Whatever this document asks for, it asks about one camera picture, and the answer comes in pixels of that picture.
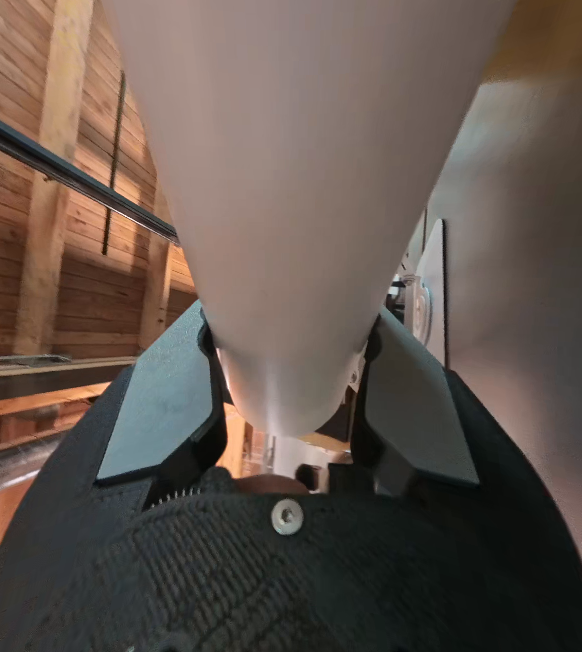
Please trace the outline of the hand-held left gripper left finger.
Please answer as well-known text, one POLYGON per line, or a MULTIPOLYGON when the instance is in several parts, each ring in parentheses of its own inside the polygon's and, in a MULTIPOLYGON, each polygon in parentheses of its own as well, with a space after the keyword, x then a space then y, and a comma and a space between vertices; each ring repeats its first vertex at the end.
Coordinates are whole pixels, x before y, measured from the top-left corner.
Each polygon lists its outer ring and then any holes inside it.
POLYGON ((227 444, 224 375, 200 301, 138 358, 96 481, 191 485, 227 444))

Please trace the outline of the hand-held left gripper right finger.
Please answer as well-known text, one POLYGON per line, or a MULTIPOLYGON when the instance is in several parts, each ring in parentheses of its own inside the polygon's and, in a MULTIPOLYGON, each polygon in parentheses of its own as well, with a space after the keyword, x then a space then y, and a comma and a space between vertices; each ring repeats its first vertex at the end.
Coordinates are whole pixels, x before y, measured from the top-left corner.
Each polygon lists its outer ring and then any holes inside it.
POLYGON ((350 448, 383 495, 405 495, 423 479, 480 484, 441 363, 384 306, 368 338, 350 448))

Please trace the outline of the wooden book stand white base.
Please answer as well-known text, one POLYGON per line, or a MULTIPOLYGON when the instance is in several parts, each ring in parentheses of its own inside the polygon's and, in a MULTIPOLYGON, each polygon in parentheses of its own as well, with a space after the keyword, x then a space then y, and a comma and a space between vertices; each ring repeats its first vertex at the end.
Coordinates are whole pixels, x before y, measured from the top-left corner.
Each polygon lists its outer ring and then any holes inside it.
MULTIPOLYGON (((446 224, 440 218, 430 221, 425 211, 385 300, 393 318, 443 366, 448 364, 446 266, 446 224)), ((348 389, 337 412, 316 433, 306 436, 306 443, 328 452, 350 450, 355 407, 369 349, 367 344, 352 367, 348 389)))

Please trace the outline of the silver ventilation duct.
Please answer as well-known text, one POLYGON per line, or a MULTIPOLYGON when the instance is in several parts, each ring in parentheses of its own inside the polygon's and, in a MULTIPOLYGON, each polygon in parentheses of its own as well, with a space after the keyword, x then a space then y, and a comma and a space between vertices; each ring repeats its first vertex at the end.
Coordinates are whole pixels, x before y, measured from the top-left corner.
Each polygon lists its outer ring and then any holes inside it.
POLYGON ((0 450, 0 492, 36 477, 68 431, 0 450))

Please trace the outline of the black ceiling rail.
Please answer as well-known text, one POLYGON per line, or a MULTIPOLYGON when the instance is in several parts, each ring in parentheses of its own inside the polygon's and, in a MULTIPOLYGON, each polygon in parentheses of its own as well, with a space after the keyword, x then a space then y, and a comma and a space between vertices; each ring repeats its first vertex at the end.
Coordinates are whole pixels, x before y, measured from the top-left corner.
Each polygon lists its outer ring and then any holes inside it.
POLYGON ((175 228, 0 121, 0 151, 181 248, 175 228))

